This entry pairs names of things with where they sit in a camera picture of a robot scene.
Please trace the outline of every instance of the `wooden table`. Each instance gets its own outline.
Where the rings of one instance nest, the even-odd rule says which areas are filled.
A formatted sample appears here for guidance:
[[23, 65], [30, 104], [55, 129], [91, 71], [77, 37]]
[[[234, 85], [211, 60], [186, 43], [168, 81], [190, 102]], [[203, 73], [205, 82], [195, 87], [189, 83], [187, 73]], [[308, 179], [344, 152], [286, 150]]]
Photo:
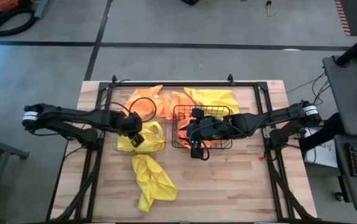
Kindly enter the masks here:
[[[288, 106], [283, 81], [267, 81], [274, 110]], [[84, 82], [78, 110], [95, 107], [99, 82]], [[116, 87], [112, 101], [125, 104], [136, 88]], [[255, 95], [250, 87], [199, 87], [197, 89], [229, 89], [239, 102], [241, 113], [257, 114]], [[183, 92], [180, 87], [164, 87], [160, 94]], [[111, 105], [113, 110], [121, 110]], [[260, 161], [264, 153], [262, 136], [258, 130], [253, 136], [233, 141], [232, 149], [211, 150], [208, 161], [191, 159], [188, 149], [171, 145], [171, 121], [166, 121], [166, 147], [151, 153], [166, 171], [178, 190], [175, 201], [154, 202], [150, 213], [137, 208], [141, 190], [136, 183], [129, 152], [113, 149], [115, 138], [105, 136], [93, 222], [266, 222], [276, 221], [274, 201], [267, 163]], [[67, 152], [78, 148], [70, 142]], [[313, 216], [317, 216], [308, 184], [302, 155], [293, 147], [282, 151], [289, 187], [298, 201]], [[70, 155], [63, 163], [51, 218], [63, 212], [77, 193], [80, 185], [85, 149]], [[280, 194], [283, 213], [284, 199]]]

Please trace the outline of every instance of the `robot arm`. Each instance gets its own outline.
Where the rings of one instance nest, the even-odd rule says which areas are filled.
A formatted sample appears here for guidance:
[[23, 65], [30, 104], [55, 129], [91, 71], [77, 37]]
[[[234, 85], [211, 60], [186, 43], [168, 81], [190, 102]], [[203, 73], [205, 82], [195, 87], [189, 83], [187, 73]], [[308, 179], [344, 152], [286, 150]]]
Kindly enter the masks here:
[[224, 116], [223, 120], [205, 116], [203, 110], [192, 110], [193, 120], [181, 130], [187, 131], [184, 140], [191, 146], [191, 157], [203, 159], [202, 142], [218, 139], [240, 139], [251, 136], [258, 128], [289, 121], [283, 128], [274, 129], [269, 134], [267, 144], [270, 149], [288, 141], [289, 135], [299, 129], [317, 125], [321, 117], [314, 105], [302, 101], [288, 108], [274, 110], [263, 114], [233, 114]]
[[[134, 147], [138, 147], [144, 140], [139, 134], [142, 120], [136, 112], [126, 115], [122, 111], [113, 110], [79, 111], [47, 104], [25, 106], [24, 111], [22, 125], [31, 133], [46, 128], [65, 138], [76, 138], [85, 145], [97, 144], [96, 129], [128, 136]], [[92, 128], [81, 129], [66, 122], [89, 124]]]

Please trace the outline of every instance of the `orange container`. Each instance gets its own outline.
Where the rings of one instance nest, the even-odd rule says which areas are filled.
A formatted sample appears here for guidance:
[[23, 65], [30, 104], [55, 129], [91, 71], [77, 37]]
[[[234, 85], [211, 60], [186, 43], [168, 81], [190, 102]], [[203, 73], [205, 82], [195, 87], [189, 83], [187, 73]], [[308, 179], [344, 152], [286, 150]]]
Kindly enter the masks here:
[[19, 0], [0, 0], [0, 11], [5, 12], [19, 4]]

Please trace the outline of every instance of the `gray floor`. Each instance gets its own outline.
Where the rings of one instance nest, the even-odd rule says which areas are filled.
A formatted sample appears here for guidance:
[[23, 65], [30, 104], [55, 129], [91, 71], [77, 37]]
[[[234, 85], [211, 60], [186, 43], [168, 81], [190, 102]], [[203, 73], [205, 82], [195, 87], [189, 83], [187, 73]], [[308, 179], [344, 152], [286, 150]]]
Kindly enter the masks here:
[[[14, 37], [0, 40], [94, 42], [107, 0], [50, 0], [43, 20]], [[189, 7], [178, 0], [114, 0], [103, 42], [350, 46], [333, 0], [286, 0], [268, 19], [264, 1], [201, 0]], [[25, 19], [8, 22], [11, 27]], [[8, 223], [41, 222], [50, 203], [63, 148], [61, 137], [36, 137], [23, 130], [23, 107], [50, 103], [74, 108], [92, 47], [0, 45], [0, 141], [31, 151], [12, 158], [0, 187], [0, 218]], [[330, 51], [164, 49], [101, 47], [91, 80], [280, 79], [287, 90], [322, 72]], [[315, 89], [324, 83], [321, 79]], [[291, 103], [313, 100], [311, 85], [288, 95]], [[336, 111], [330, 90], [318, 109], [324, 118]], [[315, 167], [307, 167], [313, 173]], [[335, 201], [334, 177], [312, 175], [318, 216], [357, 222], [351, 204]]]

